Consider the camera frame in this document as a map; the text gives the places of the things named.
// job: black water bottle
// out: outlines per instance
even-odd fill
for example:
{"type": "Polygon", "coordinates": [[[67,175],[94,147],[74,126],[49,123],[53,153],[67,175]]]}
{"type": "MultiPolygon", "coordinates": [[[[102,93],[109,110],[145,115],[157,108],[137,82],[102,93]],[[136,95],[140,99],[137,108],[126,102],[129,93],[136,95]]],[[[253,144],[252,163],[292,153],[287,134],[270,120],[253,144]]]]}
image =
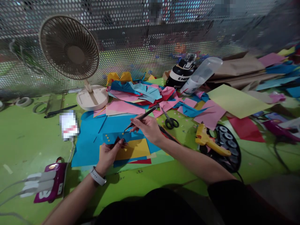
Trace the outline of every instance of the black water bottle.
{"type": "Polygon", "coordinates": [[[166,86],[181,88],[194,72],[196,54],[188,53],[175,65],[167,79],[166,86]]]}

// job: white smartwatch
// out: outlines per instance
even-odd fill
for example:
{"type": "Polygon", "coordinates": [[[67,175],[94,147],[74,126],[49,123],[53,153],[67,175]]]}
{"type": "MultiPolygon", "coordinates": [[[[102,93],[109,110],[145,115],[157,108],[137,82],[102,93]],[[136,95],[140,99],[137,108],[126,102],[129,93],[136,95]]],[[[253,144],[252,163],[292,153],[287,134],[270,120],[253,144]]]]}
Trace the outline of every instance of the white smartwatch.
{"type": "Polygon", "coordinates": [[[92,178],[101,186],[105,185],[106,180],[104,178],[102,178],[95,170],[95,167],[93,166],[93,168],[90,170],[90,174],[92,176],[92,178]]]}

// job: green table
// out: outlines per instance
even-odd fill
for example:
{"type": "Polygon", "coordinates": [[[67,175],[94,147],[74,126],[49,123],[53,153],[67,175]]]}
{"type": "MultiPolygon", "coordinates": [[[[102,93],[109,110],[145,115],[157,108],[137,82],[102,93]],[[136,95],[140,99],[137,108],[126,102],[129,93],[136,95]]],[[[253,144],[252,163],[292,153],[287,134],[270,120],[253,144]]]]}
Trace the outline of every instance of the green table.
{"type": "MultiPolygon", "coordinates": [[[[34,101],[47,101],[48,97],[40,97],[34,101]]],[[[77,104],[76,94],[65,96],[64,107],[77,104]]],[[[296,116],[300,116],[299,103],[293,98],[288,98],[284,106],[296,116]]],[[[12,170],[10,174],[3,166],[0,168],[1,180],[0,189],[27,177],[29,174],[42,172],[45,166],[54,163],[57,157],[62,156],[66,160],[71,150],[71,142],[62,141],[59,116],[44,119],[44,114],[32,113],[34,104],[20,108],[17,106],[8,107],[0,112],[1,124],[1,165],[8,165],[12,170]]],[[[80,107],[74,108],[78,118],[84,113],[80,107]]],[[[192,118],[182,114],[174,114],[168,111],[170,116],[176,118],[180,128],[171,130],[171,134],[184,145],[196,149],[194,135],[196,123],[192,118]]],[[[158,119],[162,123],[164,116],[158,119]]],[[[258,143],[240,140],[232,129],[226,117],[222,118],[222,124],[227,126],[235,135],[242,152],[242,163],[240,174],[246,184],[257,182],[275,174],[285,173],[284,167],[277,160],[273,152],[274,136],[266,132],[264,138],[267,143],[258,143]]],[[[300,169],[299,144],[290,145],[279,143],[278,152],[284,162],[292,171],[300,169]]],[[[78,183],[87,175],[78,168],[68,170],[66,193],[75,188],[78,183]]],[[[176,160],[149,166],[136,170],[124,171],[107,177],[107,185],[99,188],[95,198],[89,205],[84,217],[97,215],[111,202],[122,200],[130,196],[143,196],[150,190],[166,185],[184,185],[186,188],[202,195],[208,195],[206,185],[196,176],[191,174],[176,160]]],[[[23,184],[18,184],[6,190],[0,195],[0,202],[19,192],[23,184]]],[[[33,224],[40,224],[49,212],[61,201],[56,199],[53,203],[48,202],[33,204],[34,196],[20,198],[15,197],[7,202],[0,209],[1,213],[16,212],[33,224]]],[[[0,217],[0,224],[23,224],[12,216],[0,217]]]]}

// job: person's left hand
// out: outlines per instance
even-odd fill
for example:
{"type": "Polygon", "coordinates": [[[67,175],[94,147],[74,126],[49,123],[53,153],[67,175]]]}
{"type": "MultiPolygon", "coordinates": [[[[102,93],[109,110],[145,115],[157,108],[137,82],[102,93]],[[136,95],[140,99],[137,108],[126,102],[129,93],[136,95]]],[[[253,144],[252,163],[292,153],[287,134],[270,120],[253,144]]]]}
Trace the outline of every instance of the person's left hand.
{"type": "Polygon", "coordinates": [[[110,145],[105,143],[101,146],[101,151],[99,155],[99,162],[96,166],[96,172],[101,176],[104,177],[108,169],[111,167],[113,162],[115,161],[116,155],[120,148],[122,147],[124,139],[122,138],[118,141],[115,146],[111,149],[110,145]]]}

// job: perforated metal wall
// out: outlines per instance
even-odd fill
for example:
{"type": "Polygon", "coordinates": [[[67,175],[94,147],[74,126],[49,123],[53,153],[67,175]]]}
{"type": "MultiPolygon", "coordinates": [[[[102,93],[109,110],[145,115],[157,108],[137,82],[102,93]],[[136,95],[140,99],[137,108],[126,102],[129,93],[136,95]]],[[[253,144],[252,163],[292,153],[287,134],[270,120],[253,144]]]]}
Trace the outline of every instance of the perforated metal wall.
{"type": "Polygon", "coordinates": [[[58,74],[41,52],[39,28],[56,14],[91,31],[100,64],[89,81],[104,86],[109,72],[160,77],[188,52],[200,55],[197,62],[246,50],[261,56],[300,40],[296,0],[0,0],[0,12],[0,97],[6,98],[83,87],[58,74]],[[13,39],[16,54],[9,49],[13,39]]]}

